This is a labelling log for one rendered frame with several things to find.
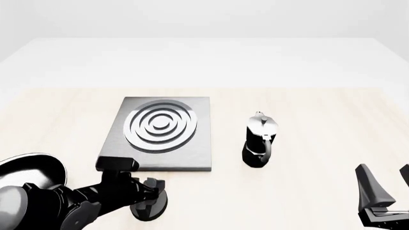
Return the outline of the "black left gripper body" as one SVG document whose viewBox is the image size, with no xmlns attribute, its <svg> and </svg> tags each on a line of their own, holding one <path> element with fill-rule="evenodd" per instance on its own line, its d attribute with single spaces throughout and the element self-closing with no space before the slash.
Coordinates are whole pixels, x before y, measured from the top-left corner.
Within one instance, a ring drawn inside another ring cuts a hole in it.
<svg viewBox="0 0 409 230">
<path fill-rule="evenodd" d="M 130 178 L 127 180 L 130 184 L 130 197 L 127 201 L 128 205 L 140 203 L 146 200 L 154 200 L 158 197 L 158 192 L 155 189 L 148 187 L 139 181 L 139 178 Z"/>
</svg>

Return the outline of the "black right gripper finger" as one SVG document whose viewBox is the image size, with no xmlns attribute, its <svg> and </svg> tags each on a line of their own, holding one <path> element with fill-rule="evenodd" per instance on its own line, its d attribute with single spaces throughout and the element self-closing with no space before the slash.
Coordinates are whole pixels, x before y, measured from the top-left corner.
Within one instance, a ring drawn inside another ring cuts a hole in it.
<svg viewBox="0 0 409 230">
<path fill-rule="evenodd" d="M 366 164 L 359 164 L 355 169 L 355 174 L 359 187 L 359 212 L 366 208 L 387 208 L 396 202 L 377 182 Z"/>
<path fill-rule="evenodd" d="M 402 168 L 400 168 L 399 172 L 406 185 L 409 187 L 409 164 L 405 164 Z"/>
</svg>

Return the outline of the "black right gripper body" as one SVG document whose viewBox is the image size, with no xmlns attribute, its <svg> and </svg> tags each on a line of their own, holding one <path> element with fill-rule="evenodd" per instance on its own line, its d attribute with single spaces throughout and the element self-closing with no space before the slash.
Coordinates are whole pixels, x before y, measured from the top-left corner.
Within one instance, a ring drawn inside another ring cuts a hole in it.
<svg viewBox="0 0 409 230">
<path fill-rule="evenodd" d="M 386 207 L 360 204 L 358 215 L 364 227 L 409 228 L 409 211 L 390 211 Z"/>
</svg>

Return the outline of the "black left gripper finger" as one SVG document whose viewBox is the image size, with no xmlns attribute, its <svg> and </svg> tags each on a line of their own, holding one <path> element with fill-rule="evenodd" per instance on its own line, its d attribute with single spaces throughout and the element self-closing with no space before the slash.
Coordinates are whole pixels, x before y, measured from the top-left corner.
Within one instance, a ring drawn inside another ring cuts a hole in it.
<svg viewBox="0 0 409 230">
<path fill-rule="evenodd" d="M 144 184 L 148 187 L 155 189 L 158 193 L 162 193 L 165 190 L 166 182 L 164 180 L 157 180 L 155 178 L 147 178 Z"/>
<path fill-rule="evenodd" d="M 153 204 L 139 203 L 136 205 L 136 212 L 138 216 L 151 216 Z"/>
</svg>

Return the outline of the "round black stove knob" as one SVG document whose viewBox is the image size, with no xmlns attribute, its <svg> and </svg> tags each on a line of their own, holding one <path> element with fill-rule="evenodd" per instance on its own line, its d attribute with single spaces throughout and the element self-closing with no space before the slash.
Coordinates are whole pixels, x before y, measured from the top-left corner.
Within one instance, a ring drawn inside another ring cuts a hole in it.
<svg viewBox="0 0 409 230">
<path fill-rule="evenodd" d="M 161 216 L 165 212 L 167 208 L 167 203 L 168 203 L 167 192 L 166 190 L 164 190 L 162 191 L 162 193 L 158 193 L 158 197 L 156 199 L 142 201 L 141 203 L 153 204 L 151 216 L 138 216 L 136 212 L 136 205 L 139 203 L 136 203 L 130 206 L 130 211 L 132 212 L 132 215 L 137 220 L 140 220 L 143 222 L 150 222 L 152 220 L 156 220 L 157 218 L 159 218 L 159 216 Z"/>
</svg>

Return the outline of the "grey flat stove plate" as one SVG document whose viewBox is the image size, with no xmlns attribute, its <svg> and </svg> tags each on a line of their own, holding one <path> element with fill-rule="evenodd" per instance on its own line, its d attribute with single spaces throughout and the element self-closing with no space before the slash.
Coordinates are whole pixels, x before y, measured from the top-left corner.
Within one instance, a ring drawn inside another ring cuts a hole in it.
<svg viewBox="0 0 409 230">
<path fill-rule="evenodd" d="M 210 172 L 209 97 L 125 97 L 98 157 L 133 158 L 144 172 Z"/>
</svg>

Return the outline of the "black and silver moka pot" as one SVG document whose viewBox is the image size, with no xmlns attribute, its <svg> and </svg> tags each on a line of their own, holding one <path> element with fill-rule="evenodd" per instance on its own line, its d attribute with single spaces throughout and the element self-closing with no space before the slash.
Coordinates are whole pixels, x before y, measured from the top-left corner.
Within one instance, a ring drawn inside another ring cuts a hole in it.
<svg viewBox="0 0 409 230">
<path fill-rule="evenodd" d="M 242 160 L 251 168 L 266 166 L 272 155 L 272 143 L 278 132 L 278 124 L 263 112 L 256 112 L 246 126 L 246 140 Z"/>
</svg>

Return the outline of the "black frying pan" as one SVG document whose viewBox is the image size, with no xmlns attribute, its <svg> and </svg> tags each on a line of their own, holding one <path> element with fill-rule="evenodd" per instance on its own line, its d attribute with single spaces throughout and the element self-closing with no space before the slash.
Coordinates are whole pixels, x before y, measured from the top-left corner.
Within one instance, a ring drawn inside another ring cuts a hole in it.
<svg viewBox="0 0 409 230">
<path fill-rule="evenodd" d="M 0 160 L 0 188 L 33 183 L 41 189 L 49 189 L 66 182 L 66 167 L 53 155 L 25 153 Z"/>
</svg>

